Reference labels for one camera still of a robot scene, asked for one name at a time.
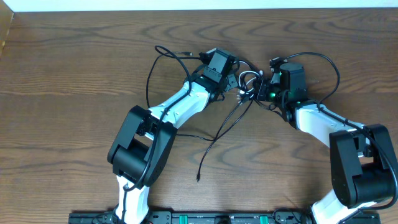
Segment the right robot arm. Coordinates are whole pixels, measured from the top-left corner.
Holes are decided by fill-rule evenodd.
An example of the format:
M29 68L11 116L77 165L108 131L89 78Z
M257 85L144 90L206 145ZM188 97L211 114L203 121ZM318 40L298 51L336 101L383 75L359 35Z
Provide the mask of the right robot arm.
M388 129L352 122L308 97L303 65L271 64L272 78L253 88L259 101L280 109L284 121L330 150L332 190L315 202L303 223L366 223L358 215L397 202L397 157Z

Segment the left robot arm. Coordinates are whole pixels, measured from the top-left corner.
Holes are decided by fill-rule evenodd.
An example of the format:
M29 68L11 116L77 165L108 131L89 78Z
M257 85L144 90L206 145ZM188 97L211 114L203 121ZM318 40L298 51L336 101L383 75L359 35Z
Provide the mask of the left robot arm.
M149 212L150 186L163 171L179 127L226 91L237 87L239 58L219 48L200 53L193 72L186 65L182 88L163 103L134 106L107 155L119 184L117 223L141 223Z

